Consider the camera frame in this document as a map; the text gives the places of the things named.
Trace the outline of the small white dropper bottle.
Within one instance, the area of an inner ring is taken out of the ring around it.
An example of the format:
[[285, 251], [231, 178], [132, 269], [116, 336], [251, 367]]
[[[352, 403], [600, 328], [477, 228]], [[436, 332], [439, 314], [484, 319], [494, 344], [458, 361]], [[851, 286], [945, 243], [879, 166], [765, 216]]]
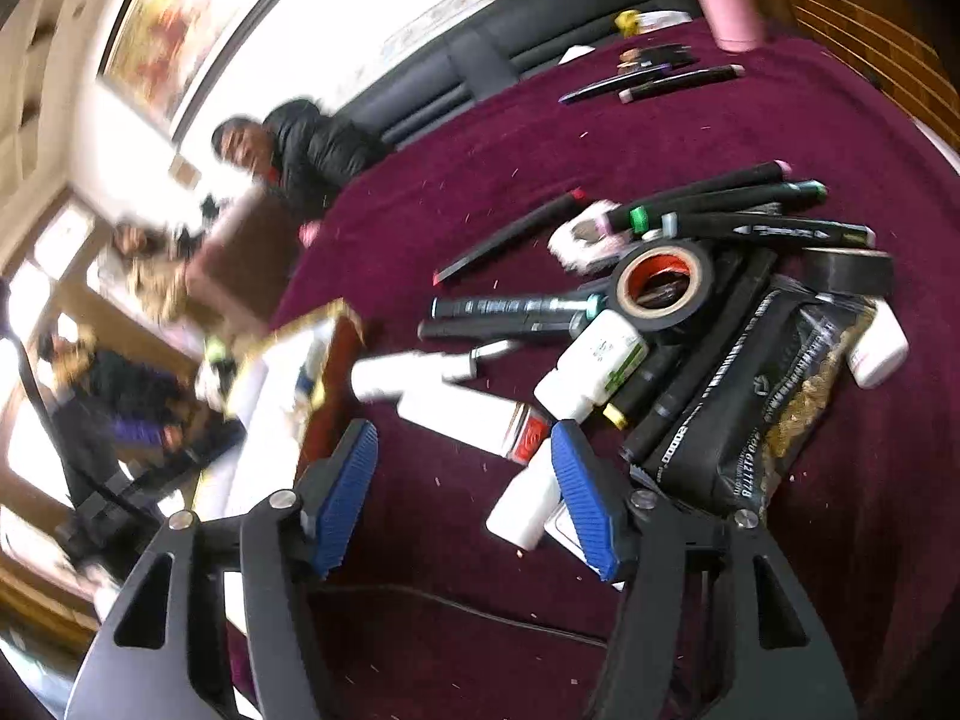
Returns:
[[534, 457], [517, 473], [487, 518], [487, 530], [518, 550], [534, 550], [562, 493], [550, 455]]

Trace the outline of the long black marker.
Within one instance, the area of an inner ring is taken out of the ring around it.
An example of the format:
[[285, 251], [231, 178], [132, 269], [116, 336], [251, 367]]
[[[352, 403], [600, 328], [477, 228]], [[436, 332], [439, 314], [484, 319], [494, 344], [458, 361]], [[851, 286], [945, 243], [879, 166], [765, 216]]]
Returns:
[[626, 463], [643, 465], [669, 434], [670, 427], [680, 418], [704, 379], [718, 366], [778, 259], [774, 250], [755, 250], [736, 271], [731, 284], [713, 301], [704, 322], [693, 332], [693, 340], [685, 346], [679, 369], [654, 400], [649, 413], [623, 441], [620, 457]]

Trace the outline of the white red tube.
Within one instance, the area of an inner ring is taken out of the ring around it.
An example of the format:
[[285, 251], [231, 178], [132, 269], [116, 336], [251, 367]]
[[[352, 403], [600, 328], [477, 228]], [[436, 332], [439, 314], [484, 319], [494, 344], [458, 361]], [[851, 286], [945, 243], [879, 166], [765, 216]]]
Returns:
[[407, 390], [397, 403], [405, 421], [498, 455], [519, 465], [532, 460], [551, 431], [551, 421], [522, 401], [437, 380]]

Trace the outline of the white spray bottle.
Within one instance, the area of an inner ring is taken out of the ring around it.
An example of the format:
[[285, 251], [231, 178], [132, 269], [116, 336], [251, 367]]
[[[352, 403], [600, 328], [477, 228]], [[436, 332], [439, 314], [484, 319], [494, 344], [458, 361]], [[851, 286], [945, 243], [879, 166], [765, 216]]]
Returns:
[[405, 351], [395, 355], [364, 358], [353, 364], [350, 387], [361, 403], [397, 400], [420, 383], [435, 380], [462, 382], [477, 377], [477, 362], [469, 353], [444, 355]]

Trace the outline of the white pill bottle green label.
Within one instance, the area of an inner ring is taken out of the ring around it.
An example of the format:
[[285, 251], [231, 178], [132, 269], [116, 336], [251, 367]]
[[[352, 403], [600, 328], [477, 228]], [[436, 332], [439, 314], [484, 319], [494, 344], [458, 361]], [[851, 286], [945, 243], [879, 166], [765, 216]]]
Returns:
[[534, 388], [556, 421], [581, 424], [604, 406], [647, 356], [646, 340], [630, 320], [605, 309], [583, 330]]

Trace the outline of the black foil snack bag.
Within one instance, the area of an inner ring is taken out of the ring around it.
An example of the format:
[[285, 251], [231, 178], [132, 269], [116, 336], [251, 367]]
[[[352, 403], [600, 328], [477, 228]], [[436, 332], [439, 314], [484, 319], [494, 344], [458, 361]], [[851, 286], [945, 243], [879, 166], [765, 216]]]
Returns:
[[874, 319], [864, 298], [771, 289], [644, 471], [700, 511], [765, 514]]

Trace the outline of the dark grey marker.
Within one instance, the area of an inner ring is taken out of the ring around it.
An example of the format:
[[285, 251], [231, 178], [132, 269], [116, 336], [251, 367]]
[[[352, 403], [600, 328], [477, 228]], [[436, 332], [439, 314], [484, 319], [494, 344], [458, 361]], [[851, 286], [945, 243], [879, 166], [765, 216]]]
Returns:
[[428, 340], [548, 340], [576, 338], [589, 325], [584, 314], [464, 317], [423, 320], [418, 338]]

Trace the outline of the teal capped black marker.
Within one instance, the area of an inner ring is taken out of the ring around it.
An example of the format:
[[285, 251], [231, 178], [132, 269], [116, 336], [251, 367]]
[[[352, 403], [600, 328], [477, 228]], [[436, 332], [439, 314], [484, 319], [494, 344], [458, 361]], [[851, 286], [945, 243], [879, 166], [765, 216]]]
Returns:
[[473, 298], [436, 298], [430, 307], [432, 319], [468, 319], [469, 317], [534, 316], [534, 314], [586, 314], [596, 317], [604, 307], [599, 293], [560, 294], [560, 296], [473, 296]]

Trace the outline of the black tape roll red core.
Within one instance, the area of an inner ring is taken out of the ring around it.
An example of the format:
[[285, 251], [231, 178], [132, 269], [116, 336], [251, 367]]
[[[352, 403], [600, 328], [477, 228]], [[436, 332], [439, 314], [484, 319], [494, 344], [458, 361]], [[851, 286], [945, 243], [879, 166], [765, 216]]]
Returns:
[[648, 242], [615, 266], [605, 307], [638, 332], [663, 332], [688, 322], [711, 298], [715, 281], [715, 266], [701, 245]]

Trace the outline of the blue capped black marker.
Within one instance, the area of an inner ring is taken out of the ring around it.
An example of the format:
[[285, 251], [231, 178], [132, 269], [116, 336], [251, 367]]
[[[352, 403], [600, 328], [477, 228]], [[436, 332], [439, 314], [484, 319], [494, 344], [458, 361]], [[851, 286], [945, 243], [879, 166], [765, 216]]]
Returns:
[[874, 249], [875, 232], [862, 224], [804, 220], [754, 213], [667, 213], [659, 232], [664, 239], [700, 238], [718, 241], [771, 241], [796, 247]]

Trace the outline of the small white jar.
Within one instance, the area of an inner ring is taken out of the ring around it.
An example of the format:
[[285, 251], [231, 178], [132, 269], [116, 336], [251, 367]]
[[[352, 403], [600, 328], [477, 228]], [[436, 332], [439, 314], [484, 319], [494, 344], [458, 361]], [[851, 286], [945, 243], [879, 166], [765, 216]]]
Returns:
[[872, 322], [846, 356], [854, 382], [866, 390], [885, 382], [910, 352], [910, 342], [889, 303], [876, 299], [872, 305]]

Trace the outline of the yellow capped black marker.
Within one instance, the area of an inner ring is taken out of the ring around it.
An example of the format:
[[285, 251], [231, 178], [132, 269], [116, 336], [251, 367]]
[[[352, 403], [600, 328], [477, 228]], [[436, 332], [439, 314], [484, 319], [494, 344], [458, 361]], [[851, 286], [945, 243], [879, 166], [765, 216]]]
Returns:
[[625, 429], [635, 411], [658, 391], [659, 382], [674, 367], [681, 354], [680, 344], [661, 344], [652, 349], [608, 400], [602, 415], [617, 429]]

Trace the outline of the green capped black marker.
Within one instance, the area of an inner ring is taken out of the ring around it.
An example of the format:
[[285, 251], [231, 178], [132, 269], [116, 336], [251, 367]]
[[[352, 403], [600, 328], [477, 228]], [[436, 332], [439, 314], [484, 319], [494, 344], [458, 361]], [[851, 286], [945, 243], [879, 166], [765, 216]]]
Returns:
[[658, 227], [669, 213], [703, 215], [703, 213], [740, 213], [755, 206], [782, 203], [789, 210], [816, 205], [827, 197], [827, 186], [818, 181], [780, 182], [754, 187], [726, 188], [716, 192], [686, 195], [676, 199], [643, 203], [628, 211], [628, 231], [635, 236]]

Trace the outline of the red capped black marker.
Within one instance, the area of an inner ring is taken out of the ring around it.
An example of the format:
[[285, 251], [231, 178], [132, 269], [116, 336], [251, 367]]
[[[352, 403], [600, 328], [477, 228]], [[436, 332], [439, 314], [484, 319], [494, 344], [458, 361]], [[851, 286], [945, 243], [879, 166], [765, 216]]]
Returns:
[[475, 244], [472, 249], [467, 249], [466, 252], [457, 255], [448, 265], [441, 266], [439, 270], [433, 273], [431, 284], [439, 286], [446, 281], [454, 280], [455, 277], [459, 277], [462, 271], [470, 270], [472, 266], [489, 259], [491, 255], [498, 254], [501, 250], [509, 249], [519, 242], [527, 241], [528, 238], [532, 238], [549, 224], [571, 218], [578, 213], [579, 208], [586, 203], [586, 200], [587, 195], [582, 188], [572, 188], [568, 192], [558, 195], [556, 199], [548, 200], [547, 203], [530, 210], [521, 218], [506, 224], [498, 231], [494, 231], [491, 236]]

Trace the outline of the wooden headboard brick pattern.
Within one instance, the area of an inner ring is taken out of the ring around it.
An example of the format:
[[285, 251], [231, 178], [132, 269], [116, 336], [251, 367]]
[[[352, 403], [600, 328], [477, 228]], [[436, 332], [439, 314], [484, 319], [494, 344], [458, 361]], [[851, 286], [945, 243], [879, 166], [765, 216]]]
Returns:
[[958, 89], [905, 0], [755, 0], [766, 20], [807, 36], [947, 145], [958, 145]]

